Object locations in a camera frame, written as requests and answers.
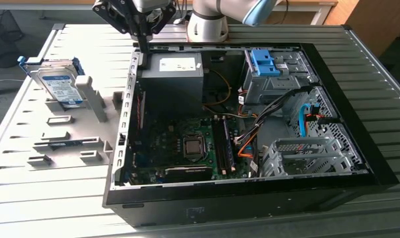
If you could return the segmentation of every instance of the floor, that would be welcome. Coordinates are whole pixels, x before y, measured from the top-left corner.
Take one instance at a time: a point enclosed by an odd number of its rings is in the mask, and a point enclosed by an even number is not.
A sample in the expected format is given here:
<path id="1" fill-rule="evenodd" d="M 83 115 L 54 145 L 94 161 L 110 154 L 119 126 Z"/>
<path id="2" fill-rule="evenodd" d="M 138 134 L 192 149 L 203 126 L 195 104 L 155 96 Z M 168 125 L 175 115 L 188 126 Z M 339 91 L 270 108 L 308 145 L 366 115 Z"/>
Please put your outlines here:
<path id="1" fill-rule="evenodd" d="M 102 24 L 103 19 L 92 11 L 46 11 L 47 18 L 40 20 L 40 11 L 12 11 L 26 37 L 16 42 L 22 54 L 27 57 L 38 55 L 51 28 L 55 23 L 68 24 Z M 395 41 L 380 60 L 390 69 L 394 77 L 400 82 L 400 40 Z M 0 69 L 0 79 L 24 79 L 26 74 L 16 66 Z M 0 122 L 7 109 L 14 101 L 19 90 L 20 82 L 0 82 Z"/>

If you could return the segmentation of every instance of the cable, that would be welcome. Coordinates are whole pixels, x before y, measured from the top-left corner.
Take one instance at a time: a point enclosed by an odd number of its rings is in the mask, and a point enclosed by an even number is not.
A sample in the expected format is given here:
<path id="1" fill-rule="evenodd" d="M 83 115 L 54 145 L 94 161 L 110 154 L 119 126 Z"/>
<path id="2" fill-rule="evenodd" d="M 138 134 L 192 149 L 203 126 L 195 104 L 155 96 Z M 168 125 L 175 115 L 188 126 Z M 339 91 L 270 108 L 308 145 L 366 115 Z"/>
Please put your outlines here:
<path id="1" fill-rule="evenodd" d="M 248 114 L 243 114 L 243 113 L 242 113 L 242 107 L 243 107 L 243 105 L 240 104 L 240 106 L 239 106 L 239 115 L 247 117 Z M 258 114 L 252 113 L 251 116 L 252 116 L 254 118 L 256 118 L 256 117 L 258 117 Z"/>
<path id="2" fill-rule="evenodd" d="M 187 14 L 188 14 L 188 0 L 184 0 L 184 2 L 186 2 L 186 14 L 184 14 L 183 18 L 186 18 Z"/>
<path id="3" fill-rule="evenodd" d="M 252 155 L 251 154 L 239 154 L 239 157 L 247 157 L 252 159 Z"/>
<path id="4" fill-rule="evenodd" d="M 299 89 L 292 89 L 284 95 L 282 95 L 276 100 L 274 100 L 274 102 L 271 102 L 266 106 L 264 110 L 258 115 L 258 118 L 254 121 L 254 127 L 247 131 L 246 134 L 240 135 L 235 139 L 235 143 L 239 143 L 240 141 L 243 141 L 250 134 L 255 133 L 260 129 L 260 126 L 264 123 L 266 117 L 270 116 L 279 109 L 282 109 L 286 101 L 290 99 L 291 96 L 294 96 L 295 94 L 302 93 L 302 92 L 310 92 L 312 89 L 314 89 L 314 86 L 304 86 Z"/>
<path id="5" fill-rule="evenodd" d="M 316 115 L 314 115 L 314 114 L 307 114 L 307 115 L 306 115 L 307 118 L 308 118 L 308 117 L 312 117 L 312 116 L 316 116 L 316 117 L 319 117 L 319 118 L 324 118 L 324 115 L 322 115 L 322 114 L 316 114 Z M 307 124 L 307 120 L 304 121 L 304 127 L 306 127 L 306 136 L 307 136 L 307 134 L 308 134 L 308 124 Z"/>
<path id="6" fill-rule="evenodd" d="M 302 137 L 307 136 L 307 131 L 306 131 L 306 118 L 304 118 L 304 110 L 306 108 L 311 108 L 311 104 L 310 103 L 304 103 L 300 107 L 300 112 L 299 112 L 299 126 L 300 126 L 300 135 Z"/>
<path id="7" fill-rule="evenodd" d="M 18 81 L 18 82 L 23 82 L 26 80 L 22 80 L 22 79 L 0 79 L 0 82 L 3 81 Z"/>
<path id="8" fill-rule="evenodd" d="M 178 12 L 180 14 L 180 18 L 182 18 L 182 10 L 180 10 L 180 5 L 179 5 L 179 0 L 174 0 L 176 8 L 178 8 Z"/>
<path id="9" fill-rule="evenodd" d="M 230 85 L 227 79 L 226 79 L 226 78 L 223 77 L 223 75 L 222 75 L 220 73 L 218 73 L 218 71 L 215 71 L 214 69 L 211 69 L 210 71 L 214 72 L 215 74 L 218 74 L 219 77 L 224 80 L 224 82 L 226 82 L 226 84 L 227 84 L 227 86 L 228 86 L 228 94 L 227 94 L 227 97 L 226 97 L 222 101 L 215 102 L 215 103 L 206 103 L 206 104 L 204 104 L 206 106 L 214 106 L 214 105 L 218 105 L 218 104 L 220 104 L 220 103 L 224 103 L 224 102 L 230 99 L 230 96 L 231 96 L 231 85 Z"/>
<path id="10" fill-rule="evenodd" d="M 234 117 L 236 117 L 236 118 L 247 118 L 247 117 L 244 117 L 244 116 L 239 116 L 239 115 L 235 115 L 235 114 L 232 114 L 232 113 L 220 113 L 220 112 L 215 111 L 214 109 L 211 109 L 207 105 L 203 105 L 203 107 L 204 107 L 207 110 L 210 110 L 214 114 L 228 115 L 228 116 L 234 116 Z"/>
<path id="11" fill-rule="evenodd" d="M 278 21 L 275 24 L 283 24 L 288 15 L 288 10 L 290 10 L 290 1 L 286 0 L 287 4 L 286 4 L 286 12 L 284 12 L 284 17 L 282 18 L 282 21 Z"/>
<path id="12" fill-rule="evenodd" d="M 258 137 L 251 141 L 251 149 L 252 149 L 252 162 L 255 162 L 256 166 L 256 171 L 254 167 L 250 164 L 250 167 L 252 168 L 251 175 L 254 177 L 258 177 L 260 173 L 260 161 L 259 161 L 259 148 L 258 148 Z"/>
<path id="13" fill-rule="evenodd" d="M 258 132 L 259 132 L 259 131 L 255 132 L 255 134 L 250 137 L 248 141 L 246 142 L 244 146 L 240 148 L 239 156 L 240 156 L 243 150 L 246 149 L 247 145 L 251 143 L 254 137 L 258 135 Z"/>
<path id="14" fill-rule="evenodd" d="M 216 95 L 215 95 L 215 99 L 216 99 L 216 102 L 219 102 L 219 101 L 220 101 L 220 99 L 219 99 L 219 93 L 216 93 Z M 223 104 L 219 104 L 219 106 L 222 107 L 222 109 L 224 110 L 224 112 L 226 112 L 226 113 L 230 113 L 230 110 L 227 109 L 226 105 L 223 105 Z"/>
<path id="15" fill-rule="evenodd" d="M 138 113 L 138 134 L 140 133 L 140 129 L 142 129 L 142 100 L 140 100 L 140 95 L 138 96 L 138 109 L 136 109 L 136 113 Z"/>

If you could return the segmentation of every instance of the power supply label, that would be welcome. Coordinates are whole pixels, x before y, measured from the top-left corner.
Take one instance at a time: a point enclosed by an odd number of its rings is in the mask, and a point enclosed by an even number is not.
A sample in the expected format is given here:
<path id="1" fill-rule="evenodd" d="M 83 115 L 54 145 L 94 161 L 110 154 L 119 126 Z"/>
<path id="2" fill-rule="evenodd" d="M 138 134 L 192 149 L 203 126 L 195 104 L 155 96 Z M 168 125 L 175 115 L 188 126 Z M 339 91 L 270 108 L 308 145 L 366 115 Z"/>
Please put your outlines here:
<path id="1" fill-rule="evenodd" d="M 195 58 L 163 58 L 159 70 L 164 71 L 195 71 Z"/>
<path id="2" fill-rule="evenodd" d="M 186 210 L 187 219 L 194 222 L 203 222 L 206 221 L 206 207 L 191 207 Z"/>
<path id="3" fill-rule="evenodd" d="M 68 75 L 43 76 L 48 91 L 66 108 L 78 108 L 83 102 L 78 89 L 72 86 Z"/>

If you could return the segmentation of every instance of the motherboard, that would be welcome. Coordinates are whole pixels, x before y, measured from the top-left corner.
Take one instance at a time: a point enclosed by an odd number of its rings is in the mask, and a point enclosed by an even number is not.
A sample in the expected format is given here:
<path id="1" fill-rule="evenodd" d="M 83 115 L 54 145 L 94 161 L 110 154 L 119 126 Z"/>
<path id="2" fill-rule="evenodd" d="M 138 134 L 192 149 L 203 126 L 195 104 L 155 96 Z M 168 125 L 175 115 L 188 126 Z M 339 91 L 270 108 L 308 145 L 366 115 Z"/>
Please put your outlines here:
<path id="1" fill-rule="evenodd" d="M 158 184 L 246 178 L 248 158 L 234 151 L 239 133 L 235 118 L 154 121 L 127 179 L 134 184 Z"/>

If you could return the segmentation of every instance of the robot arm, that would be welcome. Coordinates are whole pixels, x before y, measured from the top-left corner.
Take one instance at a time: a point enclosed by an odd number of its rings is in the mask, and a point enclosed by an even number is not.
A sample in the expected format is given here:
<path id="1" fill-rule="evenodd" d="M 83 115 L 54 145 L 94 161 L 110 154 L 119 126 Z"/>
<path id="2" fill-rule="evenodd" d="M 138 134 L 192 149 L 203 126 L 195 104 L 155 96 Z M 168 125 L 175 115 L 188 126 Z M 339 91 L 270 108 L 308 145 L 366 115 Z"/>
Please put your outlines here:
<path id="1" fill-rule="evenodd" d="M 148 20 L 148 15 L 158 8 L 162 9 L 160 16 Z M 92 10 L 122 34 L 130 33 L 139 42 L 140 51 L 147 53 L 152 34 L 160 32 L 175 15 L 175 1 L 98 0 Z"/>
<path id="2" fill-rule="evenodd" d="M 139 42 L 140 51 L 148 53 L 148 41 L 175 15 L 176 0 L 96 0 L 95 13 L 123 34 Z M 195 0 L 188 24 L 188 38 L 194 42 L 220 42 L 228 36 L 226 16 L 250 26 L 259 25 L 282 0 Z M 162 15 L 148 20 L 155 9 Z"/>
<path id="3" fill-rule="evenodd" d="M 220 42 L 228 36 L 226 16 L 250 26 L 268 18 L 282 0 L 196 0 L 188 24 L 188 38 L 194 42 Z"/>

